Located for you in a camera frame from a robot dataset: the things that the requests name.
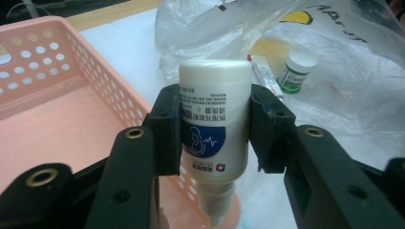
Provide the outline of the small white bottle green label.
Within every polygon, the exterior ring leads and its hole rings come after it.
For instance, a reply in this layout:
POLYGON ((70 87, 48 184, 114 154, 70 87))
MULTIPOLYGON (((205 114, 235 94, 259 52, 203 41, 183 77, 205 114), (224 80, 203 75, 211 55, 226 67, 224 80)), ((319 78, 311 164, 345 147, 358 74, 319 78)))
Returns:
POLYGON ((276 82, 283 92, 297 94, 317 63, 317 58, 311 53, 302 49, 291 49, 286 57, 283 73, 277 77, 276 82))

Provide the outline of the pink plastic basket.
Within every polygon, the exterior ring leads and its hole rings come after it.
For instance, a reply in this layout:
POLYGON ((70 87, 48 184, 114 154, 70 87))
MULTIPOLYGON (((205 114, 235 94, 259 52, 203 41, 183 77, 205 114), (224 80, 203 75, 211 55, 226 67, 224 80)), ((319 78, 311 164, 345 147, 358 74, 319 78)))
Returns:
MULTIPOLYGON (((147 103, 63 18, 0 26, 0 229, 84 229, 117 134, 147 103)), ((160 177, 169 229, 235 229, 201 211, 180 165, 160 177)))

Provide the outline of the white dropper bottle blue label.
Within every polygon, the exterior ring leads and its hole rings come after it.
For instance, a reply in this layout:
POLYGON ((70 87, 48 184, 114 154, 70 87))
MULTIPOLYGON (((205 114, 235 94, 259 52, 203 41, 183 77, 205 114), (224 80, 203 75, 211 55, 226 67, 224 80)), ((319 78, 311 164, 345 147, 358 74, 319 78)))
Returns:
POLYGON ((245 60, 188 60, 179 66, 185 170, 213 226, 230 210, 248 162, 252 67, 245 60))

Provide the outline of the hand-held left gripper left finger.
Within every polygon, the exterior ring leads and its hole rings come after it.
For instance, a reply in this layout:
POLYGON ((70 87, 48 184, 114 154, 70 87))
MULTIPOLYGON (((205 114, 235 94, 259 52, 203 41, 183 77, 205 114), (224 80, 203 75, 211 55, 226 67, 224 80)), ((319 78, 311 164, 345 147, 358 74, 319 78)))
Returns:
POLYGON ((181 163, 180 87, 163 88, 142 124, 117 134, 84 229, 169 229, 160 177, 181 163))

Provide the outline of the white board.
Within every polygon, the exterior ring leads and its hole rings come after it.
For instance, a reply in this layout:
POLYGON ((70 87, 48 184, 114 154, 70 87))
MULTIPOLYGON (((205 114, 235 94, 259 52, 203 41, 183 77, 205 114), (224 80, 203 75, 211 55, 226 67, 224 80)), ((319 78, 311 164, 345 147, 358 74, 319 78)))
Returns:
MULTIPOLYGON (((82 33, 149 103, 156 100, 164 85, 158 71, 155 16, 154 10, 148 10, 82 33)), ((354 48, 352 53, 365 58, 364 71, 344 68, 331 75, 315 71, 301 92, 286 95, 284 102, 299 124, 328 130, 351 158, 382 169, 389 159, 402 153, 382 131, 382 117, 393 110, 393 101, 374 71, 377 57, 362 48, 354 48)), ((241 204, 237 229, 297 229, 283 176, 259 171, 254 154, 236 182, 236 193, 241 204)))

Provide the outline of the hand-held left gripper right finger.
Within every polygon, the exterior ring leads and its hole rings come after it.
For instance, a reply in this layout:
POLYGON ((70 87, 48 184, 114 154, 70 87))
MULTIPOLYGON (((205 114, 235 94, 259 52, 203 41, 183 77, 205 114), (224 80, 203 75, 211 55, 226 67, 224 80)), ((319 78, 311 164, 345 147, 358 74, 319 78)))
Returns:
POLYGON ((382 171, 356 161, 330 132, 297 126, 260 85, 251 86, 249 110, 258 169, 284 176, 299 229, 405 229, 405 157, 382 171))

